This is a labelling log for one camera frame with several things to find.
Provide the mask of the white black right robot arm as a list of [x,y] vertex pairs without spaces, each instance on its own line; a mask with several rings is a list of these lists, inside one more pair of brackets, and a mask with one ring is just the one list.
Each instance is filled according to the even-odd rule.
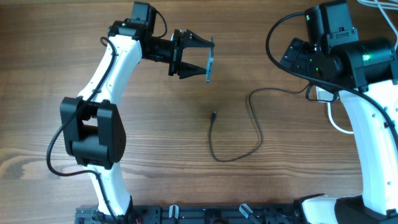
[[310,197],[309,223],[397,222],[397,55],[383,37],[359,40],[346,1],[303,12],[308,40],[293,39],[277,66],[339,99],[348,114],[363,191],[341,198]]

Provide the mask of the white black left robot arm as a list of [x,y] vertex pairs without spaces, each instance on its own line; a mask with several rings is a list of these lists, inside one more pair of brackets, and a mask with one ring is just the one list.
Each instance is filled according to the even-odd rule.
[[119,164],[126,132],[118,105],[135,67],[146,59],[168,64],[168,74],[181,79],[211,75],[213,40],[190,30],[175,30],[170,40],[154,36],[159,14],[150,4],[135,2],[131,16],[115,21],[101,38],[106,51],[89,84],[60,105],[66,152],[91,176],[100,222],[128,223],[134,216]]

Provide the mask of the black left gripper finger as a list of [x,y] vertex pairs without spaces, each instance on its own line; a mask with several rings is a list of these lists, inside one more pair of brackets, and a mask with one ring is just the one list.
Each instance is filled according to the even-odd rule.
[[207,70],[190,63],[181,62],[178,69],[179,79],[185,79],[196,75],[205,75]]
[[187,30],[186,33],[187,33],[187,38],[185,39],[185,47],[189,47],[189,48],[214,48],[215,47],[215,44],[212,41],[205,40],[190,30]]

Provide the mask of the blue Galaxy smartphone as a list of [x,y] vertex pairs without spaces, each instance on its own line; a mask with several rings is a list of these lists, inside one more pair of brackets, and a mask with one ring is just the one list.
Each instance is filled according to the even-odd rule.
[[209,83],[211,80],[213,62],[214,62],[214,50],[213,50],[213,47],[210,47],[209,52],[208,52],[207,65],[206,65],[206,82],[207,83]]

